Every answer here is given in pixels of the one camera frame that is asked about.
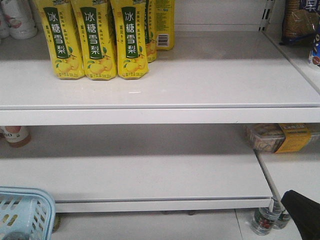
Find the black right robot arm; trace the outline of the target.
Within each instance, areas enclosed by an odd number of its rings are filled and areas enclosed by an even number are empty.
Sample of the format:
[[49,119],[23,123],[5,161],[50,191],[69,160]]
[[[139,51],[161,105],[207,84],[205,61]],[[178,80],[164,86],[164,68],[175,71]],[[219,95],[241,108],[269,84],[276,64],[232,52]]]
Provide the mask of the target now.
[[303,240],[320,239],[320,204],[294,191],[286,191],[282,205],[293,219]]

